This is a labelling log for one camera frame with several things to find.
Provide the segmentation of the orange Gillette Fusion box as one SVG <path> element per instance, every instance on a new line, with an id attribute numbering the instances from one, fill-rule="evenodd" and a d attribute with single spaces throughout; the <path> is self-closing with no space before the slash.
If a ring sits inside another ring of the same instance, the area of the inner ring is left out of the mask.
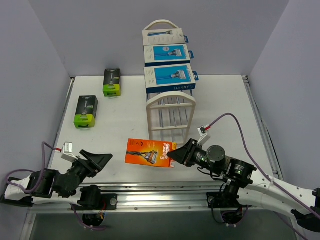
<path id="1" fill-rule="evenodd" d="M 175 161 L 167 154 L 177 149 L 176 142 L 129 138 L 125 163 L 158 168 L 174 168 Z"/>

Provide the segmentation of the green black razor box front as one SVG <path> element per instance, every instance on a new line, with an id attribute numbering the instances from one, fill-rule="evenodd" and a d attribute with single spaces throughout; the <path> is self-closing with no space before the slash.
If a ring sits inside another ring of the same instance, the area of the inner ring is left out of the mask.
<path id="1" fill-rule="evenodd" d="M 98 104 L 95 95 L 79 96 L 73 121 L 76 129 L 93 128 L 96 125 Z"/>

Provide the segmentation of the green black razor box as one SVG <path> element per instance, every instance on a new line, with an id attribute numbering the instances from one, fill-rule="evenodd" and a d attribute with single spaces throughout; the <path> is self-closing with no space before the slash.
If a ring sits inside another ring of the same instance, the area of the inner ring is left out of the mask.
<path id="1" fill-rule="evenodd" d="M 96 125 L 98 104 L 95 95 L 79 96 L 73 121 L 76 129 L 93 128 Z"/>
<path id="2" fill-rule="evenodd" d="M 105 97 L 121 96 L 121 71 L 119 68 L 105 69 L 102 92 Z"/>

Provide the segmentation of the blue Harry's razor box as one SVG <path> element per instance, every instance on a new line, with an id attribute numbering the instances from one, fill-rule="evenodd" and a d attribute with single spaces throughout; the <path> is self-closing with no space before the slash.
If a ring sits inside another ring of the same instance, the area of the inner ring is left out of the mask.
<path id="1" fill-rule="evenodd" d="M 194 53 L 186 44 L 165 44 L 144 46 L 144 66 L 189 64 Z"/>
<path id="2" fill-rule="evenodd" d="M 185 63 L 145 67 L 144 80 L 146 93 L 157 94 L 194 90 L 199 76 L 189 63 Z"/>

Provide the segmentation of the orange razor box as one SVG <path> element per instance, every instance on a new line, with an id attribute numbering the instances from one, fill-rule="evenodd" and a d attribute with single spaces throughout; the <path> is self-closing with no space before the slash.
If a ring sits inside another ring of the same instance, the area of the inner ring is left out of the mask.
<path id="1" fill-rule="evenodd" d="M 191 95 L 188 92 L 183 92 L 183 91 L 175 91 L 175 95 L 180 96 L 180 97 L 190 97 Z"/>

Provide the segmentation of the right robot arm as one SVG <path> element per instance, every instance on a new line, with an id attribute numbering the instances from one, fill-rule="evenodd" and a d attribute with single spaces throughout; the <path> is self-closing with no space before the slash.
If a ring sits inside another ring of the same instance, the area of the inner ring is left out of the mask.
<path id="1" fill-rule="evenodd" d="M 229 157 L 219 145 L 207 150 L 194 139 L 167 156 L 186 167 L 206 169 L 225 182 L 221 194 L 227 206 L 250 205 L 293 218 L 311 232 L 320 231 L 320 190 L 306 189 L 263 174 L 256 166 Z"/>

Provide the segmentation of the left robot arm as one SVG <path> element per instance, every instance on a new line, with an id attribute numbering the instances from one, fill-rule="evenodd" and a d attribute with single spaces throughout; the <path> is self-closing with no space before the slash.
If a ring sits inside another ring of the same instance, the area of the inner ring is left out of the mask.
<path id="1" fill-rule="evenodd" d="M 45 168 L 24 179 L 10 177 L 0 197 L 3 204 L 31 208 L 43 204 L 70 204 L 80 211 L 116 210 L 118 196 L 103 192 L 97 185 L 82 187 L 112 159 L 112 154 L 94 154 L 81 150 L 66 173 Z"/>

